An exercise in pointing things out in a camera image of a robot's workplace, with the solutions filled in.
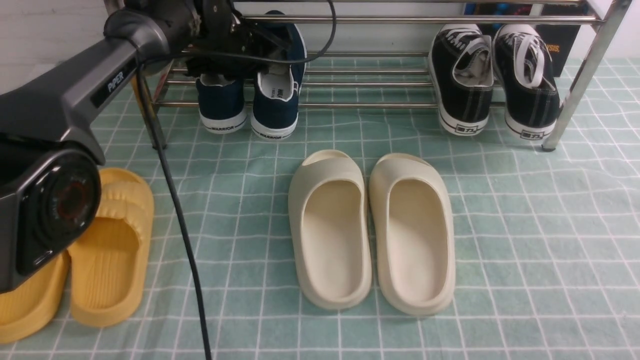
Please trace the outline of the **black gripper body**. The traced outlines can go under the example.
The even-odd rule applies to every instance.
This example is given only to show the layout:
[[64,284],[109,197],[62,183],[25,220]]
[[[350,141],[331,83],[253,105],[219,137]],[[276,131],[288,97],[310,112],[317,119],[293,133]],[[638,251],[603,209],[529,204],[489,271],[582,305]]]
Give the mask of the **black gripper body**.
[[195,0],[194,6],[199,15],[199,33],[192,47],[208,55],[185,60],[189,77],[248,78],[268,68],[263,59],[285,60],[293,48],[285,24],[247,20],[231,0]]

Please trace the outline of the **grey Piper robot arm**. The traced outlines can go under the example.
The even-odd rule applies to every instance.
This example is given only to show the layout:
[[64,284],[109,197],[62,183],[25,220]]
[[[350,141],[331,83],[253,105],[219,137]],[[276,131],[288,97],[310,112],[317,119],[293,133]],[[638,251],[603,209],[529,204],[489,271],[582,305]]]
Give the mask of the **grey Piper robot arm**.
[[103,39],[0,98],[0,289],[18,289],[93,222],[105,153],[90,126],[136,75],[194,44],[214,73],[246,75],[291,42],[231,0],[126,0]]

